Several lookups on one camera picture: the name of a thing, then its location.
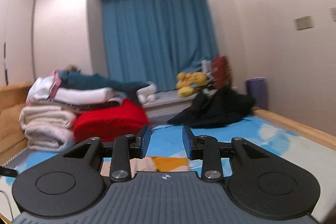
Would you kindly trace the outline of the white pink folded clothes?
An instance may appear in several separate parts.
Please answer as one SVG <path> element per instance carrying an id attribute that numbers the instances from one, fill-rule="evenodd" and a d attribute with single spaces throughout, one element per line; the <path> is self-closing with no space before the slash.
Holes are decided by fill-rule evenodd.
<path id="1" fill-rule="evenodd" d="M 62 83 L 59 71 L 55 70 L 47 77 L 39 77 L 30 87 L 26 98 L 26 104 L 35 100 L 46 100 L 55 96 Z"/>

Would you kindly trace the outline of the teal shark plush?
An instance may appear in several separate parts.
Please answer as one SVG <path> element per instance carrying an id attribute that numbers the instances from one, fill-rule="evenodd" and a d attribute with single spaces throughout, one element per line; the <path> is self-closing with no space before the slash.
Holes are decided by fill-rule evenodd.
<path id="1" fill-rule="evenodd" d="M 101 76 L 96 73 L 94 75 L 84 75 L 80 71 L 60 71 L 61 88 L 76 90 L 94 90 L 101 88 L 112 88 L 115 91 L 125 93 L 131 102 L 140 105 L 137 97 L 137 91 L 146 88 L 150 84 L 141 81 L 121 82 Z"/>

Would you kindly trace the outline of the cream folded quilt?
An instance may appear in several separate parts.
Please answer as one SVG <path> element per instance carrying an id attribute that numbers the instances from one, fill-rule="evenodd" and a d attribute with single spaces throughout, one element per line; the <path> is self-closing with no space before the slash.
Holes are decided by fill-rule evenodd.
<path id="1" fill-rule="evenodd" d="M 59 106 L 25 106 L 19 124 L 31 150 L 60 152 L 76 141 L 73 127 L 77 116 Z"/>

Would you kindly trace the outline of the black clothing pile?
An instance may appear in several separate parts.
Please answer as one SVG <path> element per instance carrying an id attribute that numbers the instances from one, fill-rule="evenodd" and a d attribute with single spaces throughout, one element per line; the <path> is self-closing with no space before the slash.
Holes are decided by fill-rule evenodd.
<path id="1" fill-rule="evenodd" d="M 211 97 L 197 94 L 190 107 L 167 121 L 174 126 L 220 128 L 237 123 L 252 114 L 255 99 L 223 87 Z"/>

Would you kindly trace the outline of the white window sill ledge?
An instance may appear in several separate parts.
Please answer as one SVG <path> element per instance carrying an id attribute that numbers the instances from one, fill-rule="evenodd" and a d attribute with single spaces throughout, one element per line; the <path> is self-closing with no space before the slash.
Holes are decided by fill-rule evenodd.
<path id="1" fill-rule="evenodd" d="M 192 101 L 197 96 L 193 94 L 189 97 L 179 97 L 176 90 L 155 93 L 155 102 L 146 102 L 142 107 L 153 127 L 165 124 L 181 111 L 190 107 Z"/>

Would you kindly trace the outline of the red folded blanket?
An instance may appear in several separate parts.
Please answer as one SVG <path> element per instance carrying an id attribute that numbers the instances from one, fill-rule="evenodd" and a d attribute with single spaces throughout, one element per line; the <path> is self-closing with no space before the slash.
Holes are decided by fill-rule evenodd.
<path id="1" fill-rule="evenodd" d="M 73 135 L 78 143 L 92 137 L 106 142 L 121 135 L 137 135 L 144 125 L 150 125 L 145 110 L 127 98 L 121 106 L 81 114 L 73 127 Z"/>

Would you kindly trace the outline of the white wardrobe doors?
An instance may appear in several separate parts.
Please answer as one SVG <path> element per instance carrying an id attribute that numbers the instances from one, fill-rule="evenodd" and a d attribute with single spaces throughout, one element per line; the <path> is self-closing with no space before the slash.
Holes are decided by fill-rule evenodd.
<path id="1" fill-rule="evenodd" d="M 34 80 L 35 0 L 1 0 L 1 85 Z"/>

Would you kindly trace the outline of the blue white patterned bed sheet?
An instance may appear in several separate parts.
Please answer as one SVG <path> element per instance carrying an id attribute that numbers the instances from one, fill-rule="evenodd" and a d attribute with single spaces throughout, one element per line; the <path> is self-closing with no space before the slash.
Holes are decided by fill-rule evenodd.
<path id="1" fill-rule="evenodd" d="M 321 195 L 313 217 L 324 221 L 335 206 L 335 151 L 303 136 L 281 129 L 256 117 L 223 128 L 194 129 L 195 135 L 210 135 L 229 142 L 238 136 L 308 170 L 318 180 Z M 182 127 L 161 125 L 153 129 L 146 156 L 186 157 Z M 200 172 L 201 161 L 189 161 L 189 170 Z"/>

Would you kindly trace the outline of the purple bag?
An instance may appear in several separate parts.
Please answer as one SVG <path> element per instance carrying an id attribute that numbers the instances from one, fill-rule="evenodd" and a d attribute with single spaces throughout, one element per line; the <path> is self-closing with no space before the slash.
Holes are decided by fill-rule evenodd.
<path id="1" fill-rule="evenodd" d="M 255 106 L 268 110 L 268 86 L 265 77 L 257 77 L 245 81 L 246 93 L 255 99 Z"/>

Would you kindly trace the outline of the yellow plush toys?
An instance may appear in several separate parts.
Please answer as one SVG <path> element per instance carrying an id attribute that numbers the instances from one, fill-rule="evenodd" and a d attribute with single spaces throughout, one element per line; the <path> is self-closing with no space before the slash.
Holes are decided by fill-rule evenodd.
<path id="1" fill-rule="evenodd" d="M 189 97 L 208 84 L 209 78 L 203 72 L 180 72 L 177 74 L 177 95 L 181 98 Z"/>

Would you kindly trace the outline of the white folded bedding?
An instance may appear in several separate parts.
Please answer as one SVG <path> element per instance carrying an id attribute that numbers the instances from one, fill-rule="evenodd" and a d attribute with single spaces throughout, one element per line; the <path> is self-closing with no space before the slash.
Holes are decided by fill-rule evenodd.
<path id="1" fill-rule="evenodd" d="M 156 91 L 157 86 L 154 83 L 149 83 L 149 86 L 135 91 L 133 102 L 138 102 L 140 105 L 147 102 L 154 102 L 156 100 Z M 56 102 L 72 104 L 75 106 L 100 105 L 104 103 L 112 103 L 113 105 L 120 106 L 126 98 L 131 99 L 131 96 L 126 95 L 123 92 L 115 91 L 112 88 L 95 90 L 58 88 L 52 99 Z"/>

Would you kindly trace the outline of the beige and mustard jacket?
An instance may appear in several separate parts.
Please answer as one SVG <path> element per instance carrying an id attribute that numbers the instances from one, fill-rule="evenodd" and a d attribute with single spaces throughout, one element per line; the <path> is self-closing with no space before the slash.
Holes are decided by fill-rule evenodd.
<path id="1" fill-rule="evenodd" d="M 185 172 L 189 171 L 186 157 L 146 156 L 130 160 L 131 176 L 136 172 Z"/>

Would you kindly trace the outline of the dark red patterned cushion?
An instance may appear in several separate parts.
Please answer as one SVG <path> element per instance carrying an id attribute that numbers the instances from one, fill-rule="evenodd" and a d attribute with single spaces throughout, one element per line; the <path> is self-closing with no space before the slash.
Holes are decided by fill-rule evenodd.
<path id="1" fill-rule="evenodd" d="M 232 87 L 231 67 L 226 56 L 215 57 L 212 61 L 214 88 Z"/>

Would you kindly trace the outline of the blue curtain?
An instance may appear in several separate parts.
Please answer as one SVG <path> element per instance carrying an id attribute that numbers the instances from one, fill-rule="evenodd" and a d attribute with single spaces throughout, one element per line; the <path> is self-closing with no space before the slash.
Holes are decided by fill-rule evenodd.
<path id="1" fill-rule="evenodd" d="M 106 63 L 115 80 L 175 88 L 218 55 L 206 0 L 101 0 Z"/>

